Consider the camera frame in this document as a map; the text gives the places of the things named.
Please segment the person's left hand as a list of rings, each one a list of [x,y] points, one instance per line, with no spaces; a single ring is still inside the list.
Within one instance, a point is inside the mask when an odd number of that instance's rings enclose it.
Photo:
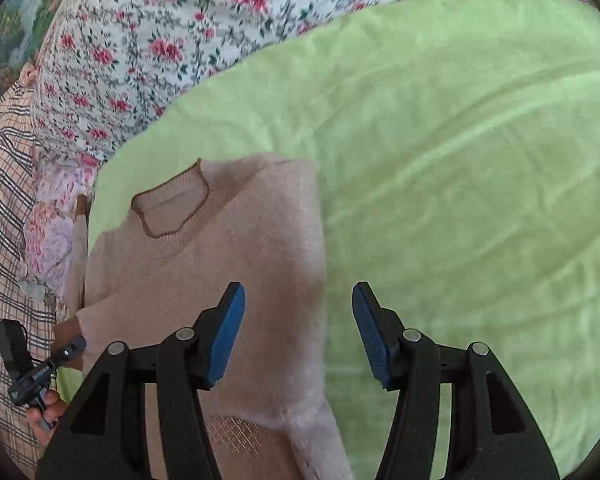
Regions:
[[[26,419],[36,440],[38,440],[38,444],[42,448],[47,448],[68,405],[61,399],[56,390],[46,391],[44,403],[46,405],[44,412],[41,412],[38,408],[27,408]]]

